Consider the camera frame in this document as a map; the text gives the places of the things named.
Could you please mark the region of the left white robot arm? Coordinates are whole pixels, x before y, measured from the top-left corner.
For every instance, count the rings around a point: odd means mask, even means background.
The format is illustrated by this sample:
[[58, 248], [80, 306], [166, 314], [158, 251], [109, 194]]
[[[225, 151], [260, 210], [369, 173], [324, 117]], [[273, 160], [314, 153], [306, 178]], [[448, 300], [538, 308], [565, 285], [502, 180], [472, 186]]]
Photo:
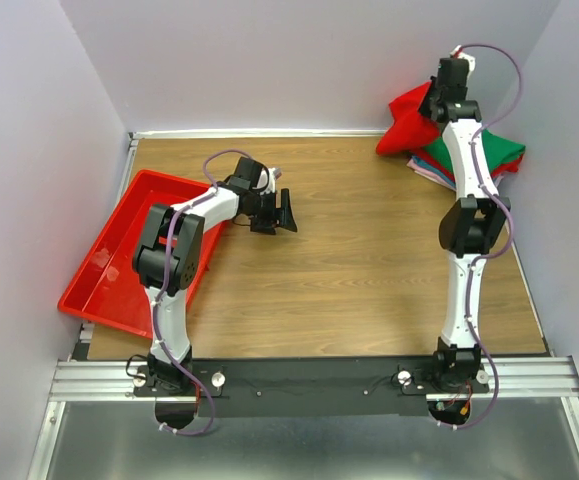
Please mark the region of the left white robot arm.
[[147, 373], [137, 379], [160, 386], [170, 395], [190, 385], [192, 347], [186, 327], [187, 291], [200, 269], [205, 234], [239, 216], [249, 219], [250, 231], [274, 235], [281, 228], [297, 232], [290, 192], [278, 189], [282, 175], [242, 154], [234, 172], [224, 180], [210, 177], [202, 193], [178, 204], [150, 207], [132, 268], [147, 295], [151, 310], [152, 343]]

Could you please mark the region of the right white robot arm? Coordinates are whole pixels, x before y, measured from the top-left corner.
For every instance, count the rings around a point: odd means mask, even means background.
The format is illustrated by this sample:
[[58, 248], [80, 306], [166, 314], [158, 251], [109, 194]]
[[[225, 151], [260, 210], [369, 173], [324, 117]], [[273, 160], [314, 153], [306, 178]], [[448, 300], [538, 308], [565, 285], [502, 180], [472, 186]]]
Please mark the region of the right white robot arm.
[[439, 60], [437, 74], [419, 113], [438, 127], [453, 167], [456, 200], [440, 222], [438, 237], [449, 261], [448, 306], [429, 367], [431, 384], [458, 392], [477, 378], [483, 348], [480, 291], [487, 260], [507, 221], [510, 202], [498, 196], [482, 141], [479, 105], [467, 98], [475, 60], [452, 53]]

